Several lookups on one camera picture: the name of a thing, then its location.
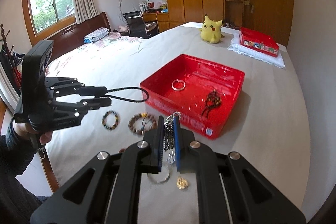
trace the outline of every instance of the white bed sheet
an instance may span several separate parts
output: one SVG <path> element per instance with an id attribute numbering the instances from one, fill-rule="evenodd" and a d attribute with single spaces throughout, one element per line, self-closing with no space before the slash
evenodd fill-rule
<path id="1" fill-rule="evenodd" d="M 61 57 L 67 60 L 62 69 L 51 64 L 49 76 L 76 77 L 86 85 L 108 89 L 139 86 L 142 80 L 182 53 L 244 71 L 243 88 L 224 126 L 224 134 L 214 141 L 199 134 L 195 138 L 215 152 L 240 152 L 300 208 L 309 172 L 310 132 L 305 101 L 292 62 L 283 52 L 286 64 L 283 70 L 228 51 L 231 40 L 239 39 L 239 32 L 228 28 L 222 28 L 222 32 L 226 33 L 225 38 L 215 45 L 203 42 L 197 28 L 183 26 L 147 40 L 128 42 L 123 38 L 99 50 L 91 44 L 95 54 L 83 51 L 77 52 L 76 58 L 69 58 L 72 53 L 68 53 Z M 139 91 L 118 95 L 142 98 Z M 71 95 L 62 101 L 79 100 L 79 96 Z M 120 114 L 114 131 L 106 130 L 101 124 L 102 116 L 109 109 Z M 144 111 L 159 115 L 145 103 L 113 100 L 111 107 L 90 111 L 81 126 L 55 131 L 46 149 L 59 184 L 63 185 L 98 152 L 115 154 L 141 140 L 127 125 L 133 115 Z M 170 179 L 162 185 L 153 185 L 142 176 L 139 224 L 198 223 L 195 175 L 183 174 L 190 183 L 183 192 L 176 187 L 178 175 L 176 167 L 173 168 Z"/>

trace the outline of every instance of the person's arm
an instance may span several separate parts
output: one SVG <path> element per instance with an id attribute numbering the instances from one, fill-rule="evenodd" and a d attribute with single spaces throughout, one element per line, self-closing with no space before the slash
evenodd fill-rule
<path id="1" fill-rule="evenodd" d="M 13 175 L 22 175 L 32 161 L 36 149 L 31 146 L 29 133 L 37 134 L 29 124 L 17 124 L 12 119 L 7 135 L 0 138 L 0 155 L 2 161 Z M 41 144 L 51 140 L 52 133 L 41 136 Z"/>

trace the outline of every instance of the beaded bracelet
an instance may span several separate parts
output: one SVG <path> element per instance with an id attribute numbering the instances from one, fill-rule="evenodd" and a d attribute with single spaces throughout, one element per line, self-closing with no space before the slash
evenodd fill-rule
<path id="1" fill-rule="evenodd" d="M 207 112 L 206 117 L 209 118 L 209 112 L 216 108 L 216 107 L 220 107 L 220 105 L 222 104 L 222 100 L 221 100 L 221 95 L 218 93 L 217 90 L 213 90 L 211 91 L 208 95 L 207 98 L 205 100 L 205 109 L 202 112 L 202 115 Z"/>
<path id="2" fill-rule="evenodd" d="M 109 127 L 106 124 L 106 119 L 108 117 L 108 115 L 113 114 L 115 116 L 115 123 L 114 125 L 112 125 L 111 127 Z M 119 124 L 119 114 L 117 112 L 115 112 L 114 110 L 110 110 L 108 112 L 105 113 L 105 115 L 103 116 L 103 119 L 101 120 L 101 123 L 103 124 L 103 126 L 107 129 L 107 130 L 115 130 L 116 127 Z"/>
<path id="3" fill-rule="evenodd" d="M 148 121 L 144 124 L 144 125 L 142 125 L 142 127 L 141 127 L 141 129 L 136 129 L 136 128 L 134 128 L 134 123 L 137 121 L 137 120 L 139 120 L 139 119 L 142 119 L 143 118 L 143 120 L 145 119 L 145 118 L 148 118 Z M 146 124 L 149 122 L 149 121 L 151 121 L 152 122 L 152 126 L 149 128 L 149 129 L 145 129 L 145 126 L 146 126 Z M 128 128 L 130 129 L 130 131 L 132 131 L 134 134 L 137 134 L 137 135 L 143 135 L 143 134 L 145 134 L 147 131 L 149 131 L 149 130 L 152 130 L 152 129 L 156 129 L 156 127 L 157 127 L 157 125 L 156 125 L 156 120 L 155 120 L 155 118 L 154 118 L 154 116 L 153 115 L 151 115 L 151 114 L 148 114 L 148 113 L 139 113 L 139 114 L 137 114 L 137 115 L 134 115 L 131 119 L 130 119 L 130 121 L 129 121 L 129 123 L 128 123 Z"/>

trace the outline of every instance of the white lace cloth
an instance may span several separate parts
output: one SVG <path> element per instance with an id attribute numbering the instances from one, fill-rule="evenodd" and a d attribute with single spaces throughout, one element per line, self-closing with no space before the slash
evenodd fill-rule
<path id="1" fill-rule="evenodd" d="M 251 48 L 245 47 L 240 44 L 239 40 L 233 39 L 231 42 L 231 45 L 227 48 L 230 51 L 234 51 L 238 54 L 247 55 L 249 57 L 255 58 L 257 60 L 266 62 L 271 65 L 275 65 L 278 68 L 284 69 L 285 63 L 281 56 L 281 52 L 279 51 L 279 54 L 277 57 L 273 57 L 271 55 L 265 54 L 263 52 L 257 52 Z"/>

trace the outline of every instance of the black sleeve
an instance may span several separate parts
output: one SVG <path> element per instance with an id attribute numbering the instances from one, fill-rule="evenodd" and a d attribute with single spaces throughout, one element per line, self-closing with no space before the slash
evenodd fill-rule
<path id="1" fill-rule="evenodd" d="M 23 140 L 17 135 L 11 120 L 7 135 L 0 138 L 0 156 L 13 175 L 22 175 L 32 161 L 36 149 L 31 146 L 30 141 Z"/>

